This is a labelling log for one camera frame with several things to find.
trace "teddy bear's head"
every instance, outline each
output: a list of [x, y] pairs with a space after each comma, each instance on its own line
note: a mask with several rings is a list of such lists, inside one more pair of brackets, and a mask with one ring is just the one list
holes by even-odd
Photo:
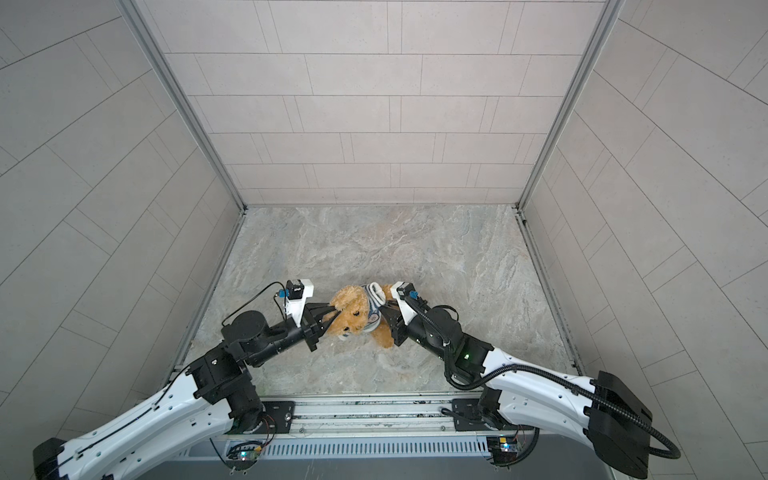
[[345, 286], [336, 293], [330, 304], [339, 311], [339, 315], [328, 328], [328, 335], [359, 335], [362, 332], [368, 323], [369, 305], [366, 291], [361, 286]]

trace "teddy bear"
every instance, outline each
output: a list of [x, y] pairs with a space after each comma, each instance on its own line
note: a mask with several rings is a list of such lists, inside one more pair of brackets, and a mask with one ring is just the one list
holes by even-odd
[[[330, 305], [339, 312], [328, 328], [328, 335], [345, 339], [350, 334], [370, 333], [381, 347], [388, 349], [395, 344], [389, 324], [382, 320], [379, 308], [392, 298], [392, 285], [383, 288], [376, 282], [367, 285], [349, 285], [339, 290]], [[326, 318], [335, 315], [328, 313]]]

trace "teddy bear's ear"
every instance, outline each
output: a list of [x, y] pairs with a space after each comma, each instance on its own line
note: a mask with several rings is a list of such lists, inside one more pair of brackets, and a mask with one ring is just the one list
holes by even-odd
[[360, 285], [345, 286], [339, 290], [331, 299], [331, 305], [336, 310], [344, 310], [350, 303], [357, 301], [361, 295], [365, 296], [366, 291]]

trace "metal corner post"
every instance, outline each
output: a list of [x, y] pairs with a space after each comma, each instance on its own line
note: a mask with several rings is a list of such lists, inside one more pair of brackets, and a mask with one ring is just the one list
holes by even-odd
[[619, 10], [621, 10], [623, 4], [624, 0], [606, 0], [603, 10], [600, 13], [600, 17], [598, 18], [598, 22], [594, 26], [592, 36], [584, 50], [584, 55], [582, 55], [581, 61], [576, 68], [576, 73], [574, 73], [574, 77], [571, 79], [571, 84], [568, 86], [568, 91], [563, 97], [563, 103], [560, 105], [560, 110], [547, 133], [547, 139], [545, 140], [544, 146], [541, 148], [538, 159], [533, 166], [531, 176], [525, 184], [525, 189], [518, 202], [518, 210], [524, 211], [528, 206], [528, 202], [531, 200], [531, 195], [533, 194], [533, 189], [536, 186], [538, 179], [541, 177], [547, 159], [552, 155], [554, 146], [557, 144], [558, 138], [560, 138], [565, 127], [565, 122], [574, 110], [576, 100], [578, 100], [579, 95], [581, 95], [581, 91], [584, 90], [584, 85], [587, 83], [589, 74], [592, 72], [592, 68], [598, 60], [600, 50], [603, 48], [608, 35], [611, 33], [611, 29], [616, 23]]
[[240, 208], [240, 212], [244, 211], [246, 204], [243, 202], [243, 198], [240, 196], [240, 193], [237, 191], [227, 170], [224, 168], [223, 162], [221, 161], [221, 158], [219, 158], [219, 154], [211, 144], [210, 138], [208, 138], [200, 119], [197, 118], [187, 96], [181, 90], [178, 80], [174, 77], [174, 73], [171, 71], [170, 66], [165, 60], [163, 52], [157, 46], [157, 42], [154, 40], [154, 37], [152, 36], [147, 23], [144, 21], [144, 17], [141, 16], [141, 13], [136, 7], [134, 0], [114, 0], [114, 2], [118, 6], [120, 13], [123, 15], [125, 22], [128, 24], [129, 29], [138, 41], [141, 50], [144, 51], [144, 54], [147, 56], [147, 60], [149, 60], [150, 65], [152, 65], [154, 72], [165, 87], [170, 99], [176, 105], [176, 109], [178, 110], [179, 115], [181, 115], [181, 119], [190, 129], [190, 133], [192, 133], [192, 137], [200, 147], [200, 151], [202, 151], [205, 158], [208, 159], [219, 178], [223, 180], [224, 185], [227, 187], [227, 190], [229, 190], [235, 204]]

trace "tiled wall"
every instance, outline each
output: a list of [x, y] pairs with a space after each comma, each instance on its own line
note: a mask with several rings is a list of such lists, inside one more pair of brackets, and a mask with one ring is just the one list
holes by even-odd
[[516, 202], [603, 8], [137, 3], [249, 204]]
[[0, 2], [0, 478], [156, 391], [237, 216], [112, 0]]
[[525, 209], [588, 373], [683, 450], [656, 479], [768, 473], [766, 31], [768, 2], [627, 1]]

